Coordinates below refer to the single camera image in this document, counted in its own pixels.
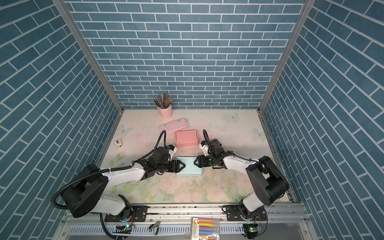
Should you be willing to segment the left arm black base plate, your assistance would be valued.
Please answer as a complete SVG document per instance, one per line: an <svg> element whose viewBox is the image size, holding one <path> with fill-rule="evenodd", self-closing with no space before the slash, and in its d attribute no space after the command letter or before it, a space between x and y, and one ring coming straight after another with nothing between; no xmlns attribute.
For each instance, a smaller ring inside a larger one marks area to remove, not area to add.
<svg viewBox="0 0 384 240"><path fill-rule="evenodd" d="M148 212L148 206L132 206L125 207L117 216L107 214L104 221L109 223L125 223L125 222L145 222Z"/></svg>

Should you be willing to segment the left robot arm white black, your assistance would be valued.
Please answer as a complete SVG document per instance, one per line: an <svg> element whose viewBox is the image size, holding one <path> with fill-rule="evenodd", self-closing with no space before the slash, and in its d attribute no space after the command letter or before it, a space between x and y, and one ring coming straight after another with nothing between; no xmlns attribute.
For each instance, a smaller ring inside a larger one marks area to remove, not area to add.
<svg viewBox="0 0 384 240"><path fill-rule="evenodd" d="M173 145L157 147L123 167L100 169L88 165L53 195L51 205L69 210L75 218L99 213L119 216L122 222L127 221L133 212L132 204L125 196L110 195L106 190L122 183L145 180L155 174L179 173L186 165L172 159L176 150Z"/></svg>

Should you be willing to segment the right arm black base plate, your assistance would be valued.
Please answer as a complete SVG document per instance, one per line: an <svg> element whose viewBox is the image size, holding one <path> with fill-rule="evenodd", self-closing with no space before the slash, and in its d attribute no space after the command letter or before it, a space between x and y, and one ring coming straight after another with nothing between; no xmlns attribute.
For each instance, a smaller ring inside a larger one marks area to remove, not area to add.
<svg viewBox="0 0 384 240"><path fill-rule="evenodd" d="M264 207L260 207L253 212L248 211L240 205L224 205L222 211L229 222L239 221L266 221L267 212Z"/></svg>

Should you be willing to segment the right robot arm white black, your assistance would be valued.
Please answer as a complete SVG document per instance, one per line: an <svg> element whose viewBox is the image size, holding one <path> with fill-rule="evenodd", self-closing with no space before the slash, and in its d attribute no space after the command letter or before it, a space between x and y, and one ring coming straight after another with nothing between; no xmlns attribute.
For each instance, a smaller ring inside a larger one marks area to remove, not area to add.
<svg viewBox="0 0 384 240"><path fill-rule="evenodd" d="M253 192L241 200L238 206L238 213L245 220L253 218L256 210L261 207L270 206L290 188L281 171L267 156L259 159L242 157L233 151L225 151L216 139L211 142L202 141L199 148L203 154L194 161L195 166L234 170L248 177Z"/></svg>

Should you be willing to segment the pink paper box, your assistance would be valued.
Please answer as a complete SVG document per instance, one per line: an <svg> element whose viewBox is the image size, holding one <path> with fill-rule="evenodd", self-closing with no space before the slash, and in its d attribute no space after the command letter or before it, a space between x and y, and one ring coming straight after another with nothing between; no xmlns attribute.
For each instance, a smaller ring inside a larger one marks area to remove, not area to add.
<svg viewBox="0 0 384 240"><path fill-rule="evenodd" d="M193 147L199 143L197 130L177 131L175 133L176 147Z"/></svg>

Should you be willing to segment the light blue paper box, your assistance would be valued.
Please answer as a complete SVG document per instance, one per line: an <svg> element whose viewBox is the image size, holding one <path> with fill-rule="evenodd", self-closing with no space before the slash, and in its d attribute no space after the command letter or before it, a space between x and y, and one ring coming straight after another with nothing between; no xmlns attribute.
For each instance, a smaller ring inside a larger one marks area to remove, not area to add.
<svg viewBox="0 0 384 240"><path fill-rule="evenodd" d="M201 177L203 174L203 169L197 167L194 164L194 161L197 159L194 157L177 157L177 160L180 160L183 164L186 165L179 173L177 177Z"/></svg>

